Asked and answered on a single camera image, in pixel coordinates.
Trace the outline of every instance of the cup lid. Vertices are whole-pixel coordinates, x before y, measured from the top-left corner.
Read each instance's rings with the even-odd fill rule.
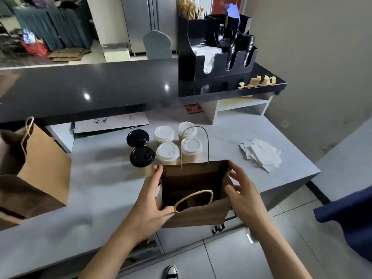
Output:
[[[154,139],[158,142],[169,142],[174,139],[174,130],[166,125],[159,126],[155,129]]]
[[[181,122],[178,125],[178,128],[177,128],[178,135],[180,137],[182,137],[183,132],[191,126],[195,126],[195,124],[193,124],[192,122],[189,122],[189,121]],[[186,130],[186,132],[184,133],[183,136],[184,137],[195,136],[197,134],[197,132],[198,132],[198,128],[193,127],[193,128],[190,128],[190,129]]]
[[[175,161],[180,156],[180,149],[172,142],[165,142],[156,149],[156,156],[161,161]]]
[[[129,159],[135,167],[145,167],[152,164],[155,159],[155,153],[151,148],[142,146],[134,149]]]
[[[142,129],[133,130],[127,136],[127,144],[134,148],[146,145],[149,140],[150,136]]]
[[[202,149],[202,142],[198,138],[187,137],[181,142],[181,153],[184,155],[198,155]]]

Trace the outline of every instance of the sneaker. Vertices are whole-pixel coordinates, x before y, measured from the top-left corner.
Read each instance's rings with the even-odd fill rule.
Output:
[[[165,279],[178,279],[177,268],[174,265],[167,267],[165,271]]]

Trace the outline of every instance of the left hand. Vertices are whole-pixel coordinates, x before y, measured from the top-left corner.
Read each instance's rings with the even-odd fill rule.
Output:
[[[156,207],[156,189],[161,173],[163,173],[162,165],[152,167],[136,203],[119,227],[119,230],[122,230],[133,241],[133,245],[154,235],[175,213],[173,206],[167,206],[162,211]]]

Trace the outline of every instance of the paper bag handle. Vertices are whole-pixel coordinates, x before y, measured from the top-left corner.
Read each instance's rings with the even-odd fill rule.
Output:
[[[31,127],[32,127],[33,124],[34,124],[34,117],[33,116],[26,119],[26,126],[25,126],[26,133],[24,134],[24,136],[22,137],[22,140],[21,140],[21,147],[22,147],[23,153],[25,154],[25,157],[26,157],[26,150],[25,150],[25,147],[24,147],[23,144],[24,144],[26,138],[31,137],[30,131],[31,131]]]
[[[210,203],[212,202],[212,200],[213,200],[213,191],[212,191],[212,190],[201,190],[201,191],[198,191],[198,192],[192,193],[192,194],[190,194],[190,195],[184,197],[184,198],[181,199],[180,201],[178,201],[178,202],[174,205],[174,211],[175,211],[175,212],[179,212],[179,211],[177,211],[177,206],[178,206],[180,203],[182,203],[183,201],[187,200],[187,199],[190,198],[190,197],[193,197],[193,196],[195,196],[195,195],[198,195],[198,194],[201,194],[201,193],[205,193],[205,192],[209,192],[209,193],[211,193],[211,199],[210,199],[209,202],[208,202],[208,204],[210,204]]]
[[[193,125],[193,126],[190,126],[188,128],[185,129],[185,131],[182,133],[182,136],[181,136],[181,142],[180,142],[180,161],[181,161],[181,168],[182,168],[182,153],[181,153],[181,148],[182,148],[182,140],[183,140],[183,136],[185,134],[185,132],[191,128],[194,128],[194,127],[200,127],[200,128],[203,128],[204,131],[205,131],[205,134],[207,134],[207,141],[208,141],[208,162],[207,164],[209,164],[209,137],[208,137],[208,133],[207,133],[207,130],[205,130],[204,127],[202,126],[198,126],[198,125]]]

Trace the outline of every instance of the refrigerator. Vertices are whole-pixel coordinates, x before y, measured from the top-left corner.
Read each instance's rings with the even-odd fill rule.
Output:
[[[131,50],[146,52],[143,36],[159,30],[169,36],[172,50],[177,50],[177,0],[121,0]]]

